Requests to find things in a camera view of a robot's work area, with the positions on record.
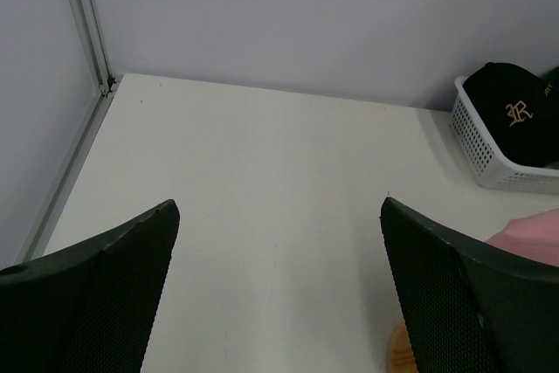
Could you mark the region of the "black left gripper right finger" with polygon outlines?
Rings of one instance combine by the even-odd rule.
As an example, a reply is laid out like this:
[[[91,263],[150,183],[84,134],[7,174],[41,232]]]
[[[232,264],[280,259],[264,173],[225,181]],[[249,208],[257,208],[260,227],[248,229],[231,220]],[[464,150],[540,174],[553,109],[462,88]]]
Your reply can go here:
[[[420,372],[556,372],[558,270],[392,197],[380,225]]]

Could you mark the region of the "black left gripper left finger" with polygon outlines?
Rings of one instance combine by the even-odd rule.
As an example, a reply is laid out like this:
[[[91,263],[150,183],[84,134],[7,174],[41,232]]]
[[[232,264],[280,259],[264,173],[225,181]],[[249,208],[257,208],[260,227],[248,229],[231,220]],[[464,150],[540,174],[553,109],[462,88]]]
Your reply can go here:
[[[3,372],[138,372],[169,270],[172,199],[1,272]]]

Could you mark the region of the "pink baseball cap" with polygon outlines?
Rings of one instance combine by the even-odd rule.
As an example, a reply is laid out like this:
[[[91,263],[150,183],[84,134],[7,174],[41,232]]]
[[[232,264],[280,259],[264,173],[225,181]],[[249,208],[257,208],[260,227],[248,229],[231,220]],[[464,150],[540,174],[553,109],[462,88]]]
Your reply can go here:
[[[510,220],[486,243],[525,259],[558,266],[558,209]]]

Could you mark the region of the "black gold-logo baseball cap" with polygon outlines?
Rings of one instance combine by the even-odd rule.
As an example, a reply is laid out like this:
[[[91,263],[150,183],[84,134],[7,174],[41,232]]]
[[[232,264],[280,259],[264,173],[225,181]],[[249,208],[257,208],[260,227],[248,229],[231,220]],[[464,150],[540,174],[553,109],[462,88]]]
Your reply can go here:
[[[547,99],[542,77],[510,63],[489,62],[464,89],[501,152],[536,168],[558,165],[558,97]]]

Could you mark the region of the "dark green NY cap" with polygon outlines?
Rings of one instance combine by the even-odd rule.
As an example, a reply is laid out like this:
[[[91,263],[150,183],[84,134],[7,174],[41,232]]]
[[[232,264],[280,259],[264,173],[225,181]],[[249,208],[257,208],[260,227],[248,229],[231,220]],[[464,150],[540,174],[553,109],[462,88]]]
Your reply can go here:
[[[544,90],[544,95],[547,99],[556,99],[559,90],[559,67],[555,67],[542,75],[542,79],[547,86]]]

